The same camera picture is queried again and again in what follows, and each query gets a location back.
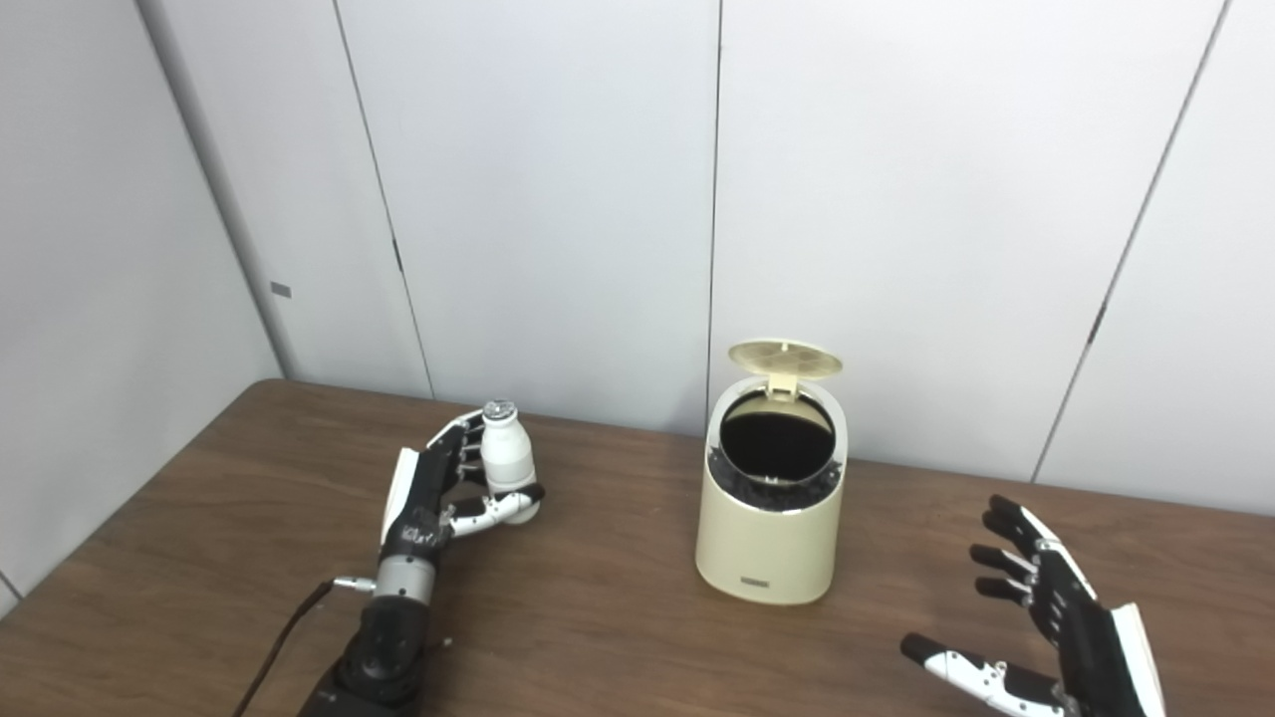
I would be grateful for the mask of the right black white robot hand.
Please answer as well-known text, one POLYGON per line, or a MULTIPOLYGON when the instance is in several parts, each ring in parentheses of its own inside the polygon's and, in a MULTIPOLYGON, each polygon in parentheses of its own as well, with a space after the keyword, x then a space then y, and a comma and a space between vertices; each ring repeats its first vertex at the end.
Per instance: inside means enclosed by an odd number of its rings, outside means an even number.
POLYGON ((1024 505, 993 495, 983 526, 1012 551, 975 543, 969 555, 1001 577, 975 578, 984 598, 1025 609, 1058 656, 1057 676, 993 661, 910 632, 901 656, 1006 716, 1164 716, 1164 693, 1137 603, 1107 609, 1068 549, 1024 505))

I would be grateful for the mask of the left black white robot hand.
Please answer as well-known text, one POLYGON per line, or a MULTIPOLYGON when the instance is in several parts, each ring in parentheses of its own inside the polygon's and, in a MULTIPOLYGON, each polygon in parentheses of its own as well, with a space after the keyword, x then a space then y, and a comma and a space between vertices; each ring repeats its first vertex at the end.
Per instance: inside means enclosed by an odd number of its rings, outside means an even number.
POLYGON ((423 449, 402 449, 379 559, 437 563, 454 538, 530 521, 544 496, 516 404, 487 402, 451 418, 423 449))

